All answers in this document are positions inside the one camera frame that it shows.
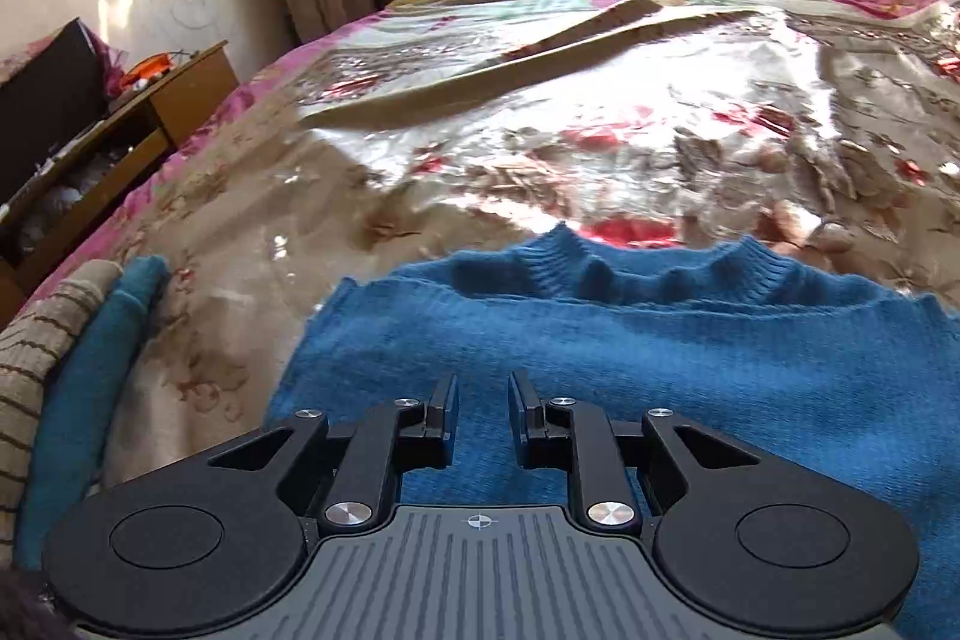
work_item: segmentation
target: blue cloth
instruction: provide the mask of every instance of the blue cloth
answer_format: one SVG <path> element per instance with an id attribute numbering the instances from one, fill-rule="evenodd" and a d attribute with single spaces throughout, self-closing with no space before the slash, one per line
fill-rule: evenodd
<path id="1" fill-rule="evenodd" d="M 168 276 L 160 256 L 133 259 L 59 367 L 43 401 L 13 538 L 21 569 L 40 569 L 47 534 L 93 482 L 152 300 Z"/>
<path id="2" fill-rule="evenodd" d="M 344 280 L 308 322 L 268 416 L 357 418 L 424 398 L 453 370 L 454 464 L 406 476 L 404 501 L 565 501 L 563 474 L 515 465 L 517 368 L 541 396 L 632 420 L 675 408 L 889 501 L 922 550 L 901 631 L 960 636 L 960 329 L 932 296 L 827 275 L 752 239 L 623 251 L 560 226 L 503 252 Z"/>

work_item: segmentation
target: beige striped sweater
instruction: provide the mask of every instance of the beige striped sweater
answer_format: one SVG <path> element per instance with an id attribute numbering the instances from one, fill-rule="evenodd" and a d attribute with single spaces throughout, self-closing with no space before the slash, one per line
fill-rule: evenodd
<path id="1" fill-rule="evenodd" d="M 122 271 L 111 261 L 88 261 L 0 333 L 0 568 L 13 558 L 45 381 Z"/>

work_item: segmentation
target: silver screw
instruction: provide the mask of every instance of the silver screw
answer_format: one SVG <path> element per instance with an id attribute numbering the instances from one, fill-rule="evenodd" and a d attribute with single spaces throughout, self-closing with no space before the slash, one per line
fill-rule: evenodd
<path id="1" fill-rule="evenodd" d="M 328 507 L 323 515 L 338 527 L 355 527 L 370 520 L 373 511 L 361 501 L 338 501 Z"/>
<path id="2" fill-rule="evenodd" d="M 622 501 L 599 501 L 587 511 L 587 515 L 605 527 L 619 527 L 634 520 L 635 512 Z"/>

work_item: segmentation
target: wooden cabinet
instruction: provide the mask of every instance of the wooden cabinet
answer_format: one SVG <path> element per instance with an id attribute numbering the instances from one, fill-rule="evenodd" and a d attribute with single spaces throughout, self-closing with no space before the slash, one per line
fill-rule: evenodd
<path id="1" fill-rule="evenodd" d="M 224 52 L 226 44 L 215 44 L 139 92 L 74 140 L 42 175 L 0 207 L 0 328 L 130 189 L 183 145 L 237 87 Z M 126 155 L 61 215 L 29 254 L 16 252 L 16 233 L 37 200 L 64 183 L 98 151 L 117 145 Z"/>

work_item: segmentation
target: bed sheet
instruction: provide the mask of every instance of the bed sheet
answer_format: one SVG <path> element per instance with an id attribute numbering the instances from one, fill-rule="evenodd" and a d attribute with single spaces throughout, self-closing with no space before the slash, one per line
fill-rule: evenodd
<path id="1" fill-rule="evenodd" d="M 174 269 L 107 483 L 256 427 L 343 276 L 560 220 L 624 247 L 751 233 L 955 305 L 959 10 L 432 0 L 288 54 L 37 292 L 93 257 Z"/>

